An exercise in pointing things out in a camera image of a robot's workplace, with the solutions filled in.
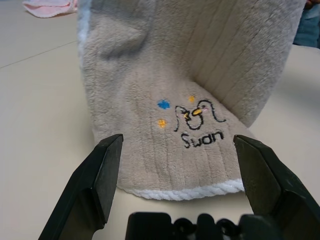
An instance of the yellow dot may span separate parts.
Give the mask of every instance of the yellow dot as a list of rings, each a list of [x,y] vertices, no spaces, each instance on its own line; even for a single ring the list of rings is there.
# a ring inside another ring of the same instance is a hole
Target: yellow dot
[[[163,129],[167,125],[167,122],[166,122],[166,120],[159,119],[158,120],[158,125],[159,125],[160,128]]]
[[[195,101],[195,96],[190,96],[189,101],[190,101],[190,103],[193,103]]]

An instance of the swan embroidery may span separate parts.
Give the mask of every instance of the swan embroidery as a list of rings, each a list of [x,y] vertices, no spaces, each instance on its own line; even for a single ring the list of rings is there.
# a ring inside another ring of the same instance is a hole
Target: swan embroidery
[[[218,119],[215,113],[215,108],[213,103],[207,99],[204,99],[198,102],[196,109],[194,109],[192,112],[190,112],[183,106],[175,107],[176,128],[174,131],[177,132],[179,129],[181,116],[183,116],[185,123],[190,130],[193,130],[193,131],[199,130],[201,126],[204,124],[203,113],[207,111],[211,111],[212,117],[218,123],[223,123],[226,121],[225,119],[223,120]]]

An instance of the black stitching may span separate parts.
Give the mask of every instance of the black stitching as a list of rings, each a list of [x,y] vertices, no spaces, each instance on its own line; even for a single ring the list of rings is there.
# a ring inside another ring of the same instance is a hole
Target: black stitching
[[[184,141],[184,143],[185,143],[185,144],[184,144],[184,147],[185,147],[186,149],[188,149],[188,148],[190,148],[191,144],[192,144],[192,146],[193,146],[194,148],[200,147],[202,144],[203,144],[203,145],[213,144],[213,143],[215,143],[215,142],[217,141],[216,135],[219,135],[221,140],[223,140],[223,139],[225,138],[222,131],[216,131],[216,132],[214,132],[214,133],[209,133],[209,134],[207,134],[207,135],[205,135],[205,136],[203,136],[203,137],[198,138],[197,141],[194,141],[193,138],[191,138],[190,140],[189,140],[188,138],[185,138],[185,137],[189,137],[189,134],[187,134],[187,133],[182,133],[182,134],[181,134],[181,139],[182,139],[182,141]]]
[[[199,101],[199,102],[198,102],[198,105],[197,105],[197,108],[199,108],[199,106],[200,106],[201,103],[203,103],[203,102],[210,104],[212,116],[213,116],[213,118],[214,118],[218,123],[223,123],[223,122],[226,121],[226,119],[224,119],[224,120],[218,120],[218,118],[217,118],[217,116],[216,116],[216,113],[215,113],[215,108],[214,108],[213,103],[212,103],[211,101],[207,100],[207,99],[204,99],[204,100]]]
[[[187,144],[187,145],[184,145],[184,147],[185,147],[186,149],[188,149],[188,148],[190,148],[190,143],[189,143],[187,140],[184,139],[184,136],[189,137],[189,134],[186,134],[186,133],[182,133],[182,134],[181,134],[181,139],[182,139],[182,141],[184,141],[184,142]]]
[[[226,121],[226,119],[224,120],[219,120],[216,116],[216,112],[215,112],[215,108],[214,108],[214,105],[211,101],[207,100],[207,99],[204,99],[204,100],[200,100],[197,104],[197,109],[203,109],[205,108],[206,106],[205,105],[201,105],[202,103],[208,103],[210,104],[210,107],[211,107],[211,113],[212,113],[212,116],[214,118],[214,120],[216,120],[218,123],[223,123]],[[204,117],[203,117],[203,113],[198,113],[197,115],[194,115],[194,111],[191,113],[191,115],[193,117],[199,117],[200,118],[200,124],[196,127],[193,127],[190,125],[190,121],[192,120],[190,118],[190,111],[187,110],[185,107],[183,106],[175,106],[175,109],[174,109],[174,112],[175,112],[175,116],[176,116],[176,128],[174,130],[174,132],[177,132],[178,129],[179,129],[179,126],[180,126],[180,122],[179,122],[179,116],[178,116],[178,113],[177,113],[177,109],[180,108],[181,110],[181,114],[187,114],[187,118],[184,118],[185,120],[185,123],[186,125],[188,126],[188,128],[190,130],[193,130],[193,131],[196,131],[196,130],[199,130],[201,128],[201,126],[204,124]]]

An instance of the fluffy towel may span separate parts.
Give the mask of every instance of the fluffy towel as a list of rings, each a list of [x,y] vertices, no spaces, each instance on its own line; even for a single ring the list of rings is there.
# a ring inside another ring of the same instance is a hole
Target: fluffy towel
[[[233,136],[250,136],[304,5],[80,1],[79,53],[94,137],[124,134],[118,187],[158,200],[242,191]]]
[[[77,11],[77,0],[27,0],[24,8],[38,18],[51,18],[58,14],[71,14]]]

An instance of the twisted white border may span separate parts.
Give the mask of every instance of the twisted white border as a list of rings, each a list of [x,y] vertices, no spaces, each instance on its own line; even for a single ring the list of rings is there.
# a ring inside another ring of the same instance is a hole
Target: twisted white border
[[[237,193],[244,191],[244,185],[241,178],[228,180],[222,183],[215,183],[208,186],[198,186],[192,189],[182,189],[182,190],[171,190],[171,191],[161,191],[161,190],[137,190],[129,189],[125,187],[118,186],[127,193],[134,194],[138,197],[143,197],[145,199],[156,199],[156,200],[191,200],[191,199],[201,199],[204,197],[213,197],[215,195],[225,195],[228,193]]]

